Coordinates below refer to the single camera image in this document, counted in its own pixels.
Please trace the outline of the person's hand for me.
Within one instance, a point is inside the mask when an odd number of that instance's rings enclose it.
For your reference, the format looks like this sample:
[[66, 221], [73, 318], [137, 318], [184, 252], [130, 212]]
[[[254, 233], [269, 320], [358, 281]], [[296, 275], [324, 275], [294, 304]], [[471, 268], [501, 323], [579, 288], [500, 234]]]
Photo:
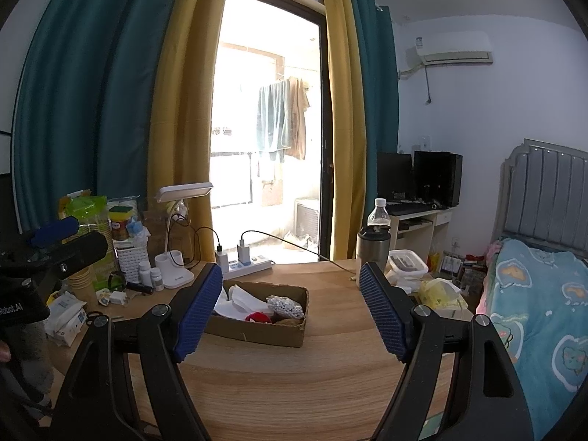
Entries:
[[8, 362], [11, 359], [11, 351], [7, 344], [0, 341], [0, 362]]

